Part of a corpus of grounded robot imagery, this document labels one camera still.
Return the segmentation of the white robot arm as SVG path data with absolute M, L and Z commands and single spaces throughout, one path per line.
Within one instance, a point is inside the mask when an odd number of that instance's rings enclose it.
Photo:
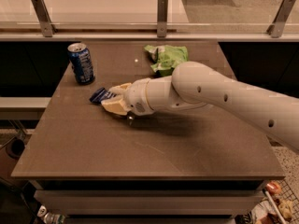
M 181 63 L 168 77 L 139 79 L 109 91 L 113 96 L 102 107 L 113 114 L 145 116 L 215 105 L 299 152 L 298 98 L 228 78 L 202 63 Z

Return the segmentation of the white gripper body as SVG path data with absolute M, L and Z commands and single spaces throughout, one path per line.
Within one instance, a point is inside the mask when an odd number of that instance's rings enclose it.
M 139 79 L 132 83 L 124 93 L 124 101 L 130 111 L 137 116 L 151 115 L 153 110 L 147 100 L 149 78 Z

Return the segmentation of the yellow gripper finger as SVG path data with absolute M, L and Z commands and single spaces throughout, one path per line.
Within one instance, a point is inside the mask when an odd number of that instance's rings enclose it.
M 129 108 L 125 103 L 122 95 L 106 99 L 102 102 L 102 107 L 110 113 L 125 116 L 129 112 Z
M 131 83 L 124 83 L 120 84 L 118 86 L 113 86 L 109 89 L 111 93 L 114 93 L 116 95 L 124 94 L 125 91 L 131 86 Z

